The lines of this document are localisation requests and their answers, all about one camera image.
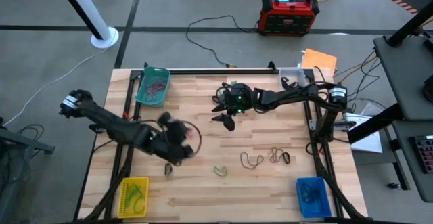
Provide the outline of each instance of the red power station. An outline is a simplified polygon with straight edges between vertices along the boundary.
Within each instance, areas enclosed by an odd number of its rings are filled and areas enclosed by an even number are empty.
[[[259,33],[306,35],[318,13],[317,0],[262,0]]]

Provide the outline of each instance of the white cable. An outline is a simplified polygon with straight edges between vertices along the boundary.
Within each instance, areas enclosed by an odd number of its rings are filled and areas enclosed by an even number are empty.
[[[110,45],[109,45],[108,47],[111,46],[111,44],[112,44],[112,42],[113,42],[113,39],[114,39],[114,37],[112,37],[112,40],[110,41]],[[73,69],[71,69],[69,72],[67,72],[65,75],[61,76],[60,78],[55,79],[55,80],[53,80],[53,81],[47,83],[46,85],[42,86],[42,88],[40,88],[38,91],[36,91],[36,93],[35,93],[35,94],[34,94],[34,95],[33,95],[33,96],[32,96],[32,97],[31,97],[31,98],[30,98],[30,99],[29,99],[25,104],[24,104],[24,106],[22,107],[21,111],[20,111],[17,115],[15,115],[11,120],[9,120],[9,121],[7,121],[5,124],[3,124],[3,126],[8,125],[8,124],[11,123],[13,120],[15,120],[17,117],[19,117],[19,116],[24,112],[24,110],[26,109],[27,105],[32,101],[32,99],[35,98],[35,96],[36,96],[37,94],[39,94],[43,89],[45,89],[46,87],[48,87],[48,86],[54,84],[55,82],[61,80],[62,78],[68,76],[71,72],[74,72],[74,70],[75,70],[76,68],[78,68],[81,64],[83,64],[83,62],[86,62],[86,61],[88,61],[88,60],[94,58],[95,56],[97,56],[97,55],[101,55],[102,53],[106,52],[106,50],[108,49],[108,47],[105,48],[103,51],[96,53],[95,55],[91,55],[91,56],[89,56],[88,58],[85,58],[84,60],[82,60],[81,62],[79,62],[79,63],[78,63],[78,64],[77,64]]]

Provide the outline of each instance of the blue basket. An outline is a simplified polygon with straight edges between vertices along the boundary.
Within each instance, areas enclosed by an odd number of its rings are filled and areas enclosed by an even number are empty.
[[[170,89],[170,71],[147,67],[135,100],[145,106],[163,107]]]
[[[323,177],[299,178],[296,182],[300,211],[304,218],[331,216]]]

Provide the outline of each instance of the orange paper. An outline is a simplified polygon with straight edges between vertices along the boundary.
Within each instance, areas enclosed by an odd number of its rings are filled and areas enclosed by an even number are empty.
[[[307,49],[302,61],[302,68],[314,68],[315,66],[329,68],[333,76],[337,66],[337,57]]]

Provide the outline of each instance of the white pole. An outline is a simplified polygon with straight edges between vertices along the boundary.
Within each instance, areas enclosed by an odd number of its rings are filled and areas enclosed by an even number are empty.
[[[119,38],[118,31],[113,27],[107,26],[92,0],[68,1],[92,32],[92,45],[96,48],[105,49],[117,42]]]

